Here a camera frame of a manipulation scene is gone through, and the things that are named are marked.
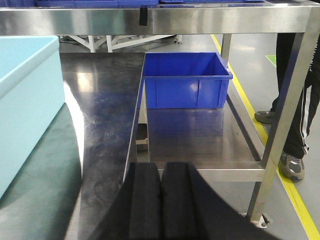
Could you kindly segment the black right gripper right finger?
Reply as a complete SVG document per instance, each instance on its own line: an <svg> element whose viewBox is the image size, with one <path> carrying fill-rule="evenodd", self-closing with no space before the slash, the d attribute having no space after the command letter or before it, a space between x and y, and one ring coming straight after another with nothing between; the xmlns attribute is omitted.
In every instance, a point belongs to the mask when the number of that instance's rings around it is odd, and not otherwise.
<svg viewBox="0 0 320 240"><path fill-rule="evenodd" d="M162 174L165 240L275 240L226 203L187 162L169 162Z"/></svg>

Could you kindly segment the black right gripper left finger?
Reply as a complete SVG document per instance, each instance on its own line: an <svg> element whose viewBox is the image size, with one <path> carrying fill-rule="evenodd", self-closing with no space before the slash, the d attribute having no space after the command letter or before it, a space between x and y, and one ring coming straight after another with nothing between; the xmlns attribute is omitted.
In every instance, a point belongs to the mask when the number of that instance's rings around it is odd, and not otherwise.
<svg viewBox="0 0 320 240"><path fill-rule="evenodd" d="M88 238L160 239L160 176L154 163L129 164L116 198Z"/></svg>

